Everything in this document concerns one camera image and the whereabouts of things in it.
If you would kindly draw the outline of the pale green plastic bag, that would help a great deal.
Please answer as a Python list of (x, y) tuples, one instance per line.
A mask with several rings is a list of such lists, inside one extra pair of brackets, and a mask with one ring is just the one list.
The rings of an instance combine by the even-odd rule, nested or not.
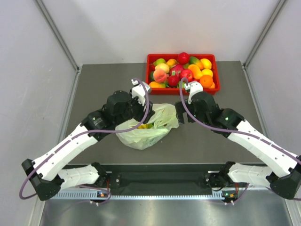
[(129, 132), (116, 134), (116, 136), (124, 145), (134, 149), (144, 150), (156, 144), (172, 129), (179, 127), (174, 105), (154, 104), (152, 109), (155, 111), (155, 114), (151, 117), (147, 124), (154, 123), (153, 128), (136, 128)]

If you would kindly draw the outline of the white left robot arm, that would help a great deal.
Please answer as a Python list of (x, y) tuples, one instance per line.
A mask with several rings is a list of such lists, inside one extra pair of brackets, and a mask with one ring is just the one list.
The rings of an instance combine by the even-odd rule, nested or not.
[(154, 114), (148, 93), (132, 89), (129, 93), (116, 91), (107, 103), (91, 112), (61, 143), (43, 156), (26, 159), (22, 167), (41, 201), (54, 197), (59, 191), (80, 186), (100, 187), (106, 183), (107, 173), (97, 162), (84, 167), (65, 169), (81, 152), (104, 139), (115, 128), (131, 119), (147, 122)]

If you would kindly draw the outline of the yellow banana bunch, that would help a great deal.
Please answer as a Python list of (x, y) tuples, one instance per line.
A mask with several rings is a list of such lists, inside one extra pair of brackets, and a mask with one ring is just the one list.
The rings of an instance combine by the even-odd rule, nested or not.
[(149, 123), (149, 124), (141, 124), (138, 129), (151, 129), (154, 127), (154, 123)]

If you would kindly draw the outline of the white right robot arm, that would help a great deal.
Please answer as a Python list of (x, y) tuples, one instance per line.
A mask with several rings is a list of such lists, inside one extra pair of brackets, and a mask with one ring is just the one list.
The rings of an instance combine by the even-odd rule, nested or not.
[(220, 108), (214, 97), (199, 92), (175, 103), (176, 117), (184, 124), (198, 122), (214, 133), (237, 143), (260, 159), (265, 166), (226, 162), (214, 174), (207, 174), (208, 186), (229, 187), (247, 183), (271, 189), (282, 198), (292, 200), (301, 186), (301, 158), (281, 148), (257, 131), (242, 115), (231, 108)]

